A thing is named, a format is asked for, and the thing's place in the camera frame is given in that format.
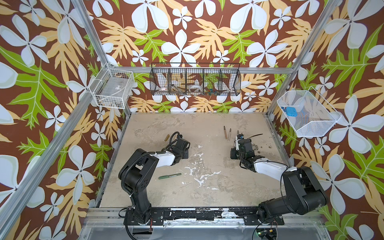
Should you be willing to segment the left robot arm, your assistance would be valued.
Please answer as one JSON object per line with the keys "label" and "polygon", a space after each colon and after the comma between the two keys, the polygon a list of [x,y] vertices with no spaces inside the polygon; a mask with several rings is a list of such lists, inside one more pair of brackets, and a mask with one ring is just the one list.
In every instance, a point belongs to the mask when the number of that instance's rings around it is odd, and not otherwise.
{"label": "left robot arm", "polygon": [[152,205],[148,199],[147,186],[157,168],[173,166],[189,157],[191,143],[179,132],[174,140],[161,151],[147,152],[136,149],[119,172],[121,188],[130,196],[133,220],[146,224],[151,217]]}

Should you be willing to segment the dark green pen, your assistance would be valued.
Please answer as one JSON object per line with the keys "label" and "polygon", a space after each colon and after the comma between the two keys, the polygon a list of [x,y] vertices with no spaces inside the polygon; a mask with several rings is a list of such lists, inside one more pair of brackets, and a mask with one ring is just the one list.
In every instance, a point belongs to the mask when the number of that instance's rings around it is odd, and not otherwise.
{"label": "dark green pen", "polygon": [[176,174],[172,174],[172,175],[164,175],[164,176],[160,176],[158,177],[159,180],[164,180],[164,179],[169,179],[169,178],[173,178],[173,177],[178,177],[178,176],[181,176],[182,174],[181,173],[176,173]]}

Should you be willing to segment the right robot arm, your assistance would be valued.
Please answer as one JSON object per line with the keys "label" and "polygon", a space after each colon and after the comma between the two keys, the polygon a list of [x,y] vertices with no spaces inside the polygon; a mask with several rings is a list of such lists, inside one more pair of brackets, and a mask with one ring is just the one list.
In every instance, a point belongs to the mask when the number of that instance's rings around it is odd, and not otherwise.
{"label": "right robot arm", "polygon": [[323,187],[309,167],[291,167],[255,154],[250,138],[237,135],[230,158],[239,160],[240,167],[263,174],[280,182],[281,197],[259,204],[257,216],[268,223],[284,214],[305,215],[329,202]]}

